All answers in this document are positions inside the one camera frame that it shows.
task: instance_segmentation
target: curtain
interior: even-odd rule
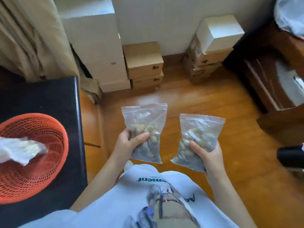
[[[79,74],[54,0],[0,0],[0,65],[27,82],[81,75],[99,90]]]

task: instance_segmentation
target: white t-shirt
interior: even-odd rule
[[[55,211],[22,228],[238,227],[187,175],[135,165],[79,213]]]

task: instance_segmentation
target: white wall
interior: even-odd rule
[[[158,41],[163,55],[183,53],[205,17],[233,14],[252,32],[273,0],[112,0],[122,44]]]

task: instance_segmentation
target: bag of peanuts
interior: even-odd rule
[[[135,147],[131,158],[162,163],[159,155],[160,134],[165,126],[167,108],[167,104],[121,107],[126,127],[131,130],[130,139],[145,132],[150,134],[146,142]]]
[[[179,120],[181,141],[179,142],[177,155],[171,161],[195,171],[205,172],[206,169],[202,159],[190,148],[189,143],[195,141],[207,152],[211,152],[215,149],[225,119],[207,115],[180,114]]]

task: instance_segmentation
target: black table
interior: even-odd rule
[[[26,113],[57,119],[66,129],[69,153],[55,178],[40,193],[24,201],[0,205],[0,227],[21,226],[53,211],[68,209],[87,186],[77,77],[18,84],[0,91],[0,123]]]

